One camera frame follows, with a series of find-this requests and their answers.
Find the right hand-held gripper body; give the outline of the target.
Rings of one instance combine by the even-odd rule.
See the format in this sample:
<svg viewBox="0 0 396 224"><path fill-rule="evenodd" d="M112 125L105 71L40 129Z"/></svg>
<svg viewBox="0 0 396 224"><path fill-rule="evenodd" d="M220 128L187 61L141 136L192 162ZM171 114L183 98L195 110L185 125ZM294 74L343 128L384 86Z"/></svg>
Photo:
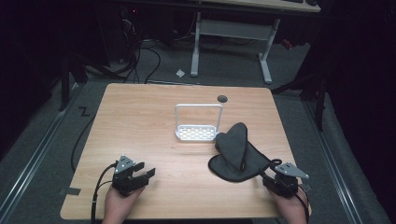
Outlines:
<svg viewBox="0 0 396 224"><path fill-rule="evenodd" d="M263 183L265 187L276 195L284 198L294 196L298 192L298 179L308 179L309 175L290 162L272 162L270 166L276 171L275 176L269 176L270 181Z"/></svg>

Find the metal floor rail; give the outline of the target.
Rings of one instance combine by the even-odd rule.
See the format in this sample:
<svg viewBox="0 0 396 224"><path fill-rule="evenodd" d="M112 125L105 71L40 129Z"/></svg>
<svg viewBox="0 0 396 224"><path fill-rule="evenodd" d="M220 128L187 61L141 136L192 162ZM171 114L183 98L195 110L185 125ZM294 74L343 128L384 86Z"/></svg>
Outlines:
<svg viewBox="0 0 396 224"><path fill-rule="evenodd" d="M70 105L83 88L83 84L73 84L70 99L63 105L63 91L56 87L56 92L49 102L35 113L28 127L6 157L0 161L0 224L6 224L12 216L49 151L53 136L59 130Z"/></svg>
<svg viewBox="0 0 396 224"><path fill-rule="evenodd" d="M334 184L341 205L344 208L349 224L363 224L361 215L354 200L352 199L351 191L347 186L347 183L341 174L341 170L335 161L325 134L318 128L318 125L316 124L314 107L307 102L302 102L302 105L318 138L325 164L329 170L330 177Z"/></svg>

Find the white-legged desk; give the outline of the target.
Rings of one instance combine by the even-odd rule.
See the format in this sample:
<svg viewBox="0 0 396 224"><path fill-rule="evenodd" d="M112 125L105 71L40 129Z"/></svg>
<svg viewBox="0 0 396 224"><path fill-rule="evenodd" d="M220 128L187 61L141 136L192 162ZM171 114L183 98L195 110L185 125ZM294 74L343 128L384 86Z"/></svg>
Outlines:
<svg viewBox="0 0 396 224"><path fill-rule="evenodd" d="M319 13L320 6L316 0L197 0L199 7L208 4L223 4L227 7L249 7L259 11L267 9L270 12L296 12L296 13ZM200 37L202 35L231 37L248 40L264 41L266 45L263 52L258 54L261 65L263 80L266 84L272 83L272 77L268 67L267 57L273 45L280 17L276 16L270 24L253 24L241 21L225 21L215 19L203 19L201 12L195 14L194 48L191 58L191 76L199 74L200 61Z"/></svg>

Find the white metal rack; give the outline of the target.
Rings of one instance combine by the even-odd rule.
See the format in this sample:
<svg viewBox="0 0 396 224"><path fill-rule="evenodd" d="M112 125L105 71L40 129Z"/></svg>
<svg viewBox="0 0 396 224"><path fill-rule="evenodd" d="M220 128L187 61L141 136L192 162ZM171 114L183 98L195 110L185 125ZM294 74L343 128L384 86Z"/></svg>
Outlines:
<svg viewBox="0 0 396 224"><path fill-rule="evenodd" d="M175 135L182 142L212 142L219 133L220 104L175 105Z"/></svg>

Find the black metal stand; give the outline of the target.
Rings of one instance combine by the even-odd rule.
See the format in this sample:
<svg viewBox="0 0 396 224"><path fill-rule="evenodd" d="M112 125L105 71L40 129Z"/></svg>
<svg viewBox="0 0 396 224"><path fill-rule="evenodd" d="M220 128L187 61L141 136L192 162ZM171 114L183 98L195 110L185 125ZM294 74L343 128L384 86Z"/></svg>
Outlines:
<svg viewBox="0 0 396 224"><path fill-rule="evenodd" d="M302 101L316 101L316 109L314 113L314 121L317 128L323 131L323 112L325 109L325 94L326 94L326 76L321 74L311 74L305 77L300 77L285 85L271 90L272 94L280 94L286 90L301 89L300 99Z"/></svg>
<svg viewBox="0 0 396 224"><path fill-rule="evenodd" d="M85 84L88 80L82 57L76 53L67 53L62 60L60 111L64 111L70 102L70 77L77 84Z"/></svg>

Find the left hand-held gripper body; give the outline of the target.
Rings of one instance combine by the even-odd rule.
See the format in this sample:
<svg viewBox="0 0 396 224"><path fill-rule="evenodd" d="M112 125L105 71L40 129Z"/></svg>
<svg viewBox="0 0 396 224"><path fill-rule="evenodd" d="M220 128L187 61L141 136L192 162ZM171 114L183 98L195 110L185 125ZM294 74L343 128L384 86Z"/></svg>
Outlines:
<svg viewBox="0 0 396 224"><path fill-rule="evenodd" d="M122 155L116 165L112 177L112 187L122 196L128 196L131 192L141 189L148 184L140 182L139 176L134 176L134 166L136 164L135 161Z"/></svg>

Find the person's right hand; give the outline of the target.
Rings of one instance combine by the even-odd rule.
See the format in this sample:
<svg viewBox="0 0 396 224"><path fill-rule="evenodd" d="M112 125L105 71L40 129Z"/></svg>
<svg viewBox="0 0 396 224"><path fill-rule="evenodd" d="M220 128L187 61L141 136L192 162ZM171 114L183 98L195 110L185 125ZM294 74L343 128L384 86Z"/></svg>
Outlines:
<svg viewBox="0 0 396 224"><path fill-rule="evenodd" d="M284 198L269 191L273 197L278 213L286 220L288 224L308 224L305 215L305 208L308 206L308 200L305 192L298 189L297 196Z"/></svg>

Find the dark grey cloth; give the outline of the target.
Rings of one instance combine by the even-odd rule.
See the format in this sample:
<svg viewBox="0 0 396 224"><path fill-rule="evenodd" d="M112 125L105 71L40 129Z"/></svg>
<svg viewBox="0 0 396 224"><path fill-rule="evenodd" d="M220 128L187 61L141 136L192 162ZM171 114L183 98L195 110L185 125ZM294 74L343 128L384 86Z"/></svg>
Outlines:
<svg viewBox="0 0 396 224"><path fill-rule="evenodd" d="M227 133L219 133L215 149L219 154L209 160L208 168L230 182L249 180L280 162L270 160L248 141L248 128L243 122L236 123Z"/></svg>

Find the person's left hand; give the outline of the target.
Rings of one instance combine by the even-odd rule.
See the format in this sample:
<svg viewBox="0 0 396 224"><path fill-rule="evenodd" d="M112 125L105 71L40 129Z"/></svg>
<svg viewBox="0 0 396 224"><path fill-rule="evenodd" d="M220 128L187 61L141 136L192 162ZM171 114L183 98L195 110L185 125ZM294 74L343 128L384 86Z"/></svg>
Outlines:
<svg viewBox="0 0 396 224"><path fill-rule="evenodd" d="M106 194L102 224L122 224L143 191L144 188L141 188L128 196L122 196L116 189L110 187Z"/></svg>

